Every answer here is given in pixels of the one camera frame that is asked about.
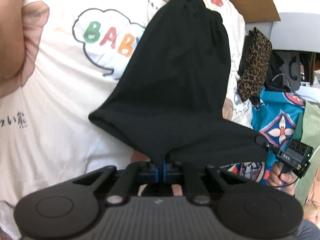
green fabric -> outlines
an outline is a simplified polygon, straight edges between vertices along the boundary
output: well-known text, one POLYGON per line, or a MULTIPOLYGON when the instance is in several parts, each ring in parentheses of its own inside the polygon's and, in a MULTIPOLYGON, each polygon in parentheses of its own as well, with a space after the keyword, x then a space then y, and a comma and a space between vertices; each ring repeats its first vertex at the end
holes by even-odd
POLYGON ((314 152, 310 160, 310 168, 306 175, 299 180, 295 188, 296 199, 304 205, 312 185, 316 171, 320 164, 320 108, 306 102, 303 115, 301 142, 313 147, 314 152))
POLYGON ((302 137, 302 121, 303 121, 303 113, 298 115, 298 121, 296 125, 296 129, 294 134, 292 135, 292 140, 300 141, 302 137))

cartoon bear print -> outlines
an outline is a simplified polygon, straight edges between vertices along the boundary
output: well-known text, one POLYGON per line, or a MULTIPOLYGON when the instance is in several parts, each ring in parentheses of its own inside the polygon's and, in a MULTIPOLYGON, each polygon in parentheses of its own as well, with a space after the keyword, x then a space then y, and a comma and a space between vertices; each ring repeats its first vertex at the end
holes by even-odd
POLYGON ((23 87, 33 74, 35 61, 39 52, 39 44, 44 26, 48 22, 50 9, 42 1, 27 4, 21 10, 25 43, 25 59, 19 73, 0 84, 0 98, 23 87))

gray pants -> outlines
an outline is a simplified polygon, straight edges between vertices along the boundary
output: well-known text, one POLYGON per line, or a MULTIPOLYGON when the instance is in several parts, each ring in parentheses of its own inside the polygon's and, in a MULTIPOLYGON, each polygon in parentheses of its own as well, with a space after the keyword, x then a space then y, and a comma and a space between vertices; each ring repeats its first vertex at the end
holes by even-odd
POLYGON ((320 229, 311 221, 303 220, 296 237, 298 240, 320 240, 320 229))

camera lens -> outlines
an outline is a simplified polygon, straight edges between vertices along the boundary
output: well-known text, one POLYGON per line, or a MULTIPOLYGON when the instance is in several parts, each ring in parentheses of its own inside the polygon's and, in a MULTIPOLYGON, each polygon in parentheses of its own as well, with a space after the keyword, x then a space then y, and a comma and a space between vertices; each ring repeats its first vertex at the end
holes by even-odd
POLYGON ((298 150, 300 150, 300 148, 301 148, 301 143, 298 143, 298 144, 296 145, 296 150, 298 151, 298 150))

leopard print bag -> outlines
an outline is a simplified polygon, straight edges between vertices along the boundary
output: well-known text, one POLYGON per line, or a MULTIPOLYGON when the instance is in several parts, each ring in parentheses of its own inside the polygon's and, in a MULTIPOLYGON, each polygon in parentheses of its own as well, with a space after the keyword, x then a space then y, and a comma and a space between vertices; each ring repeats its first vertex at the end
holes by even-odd
POLYGON ((238 81, 238 94, 244 102, 260 95, 267 76, 272 44, 257 28, 249 32, 251 44, 246 56, 244 73, 238 81))

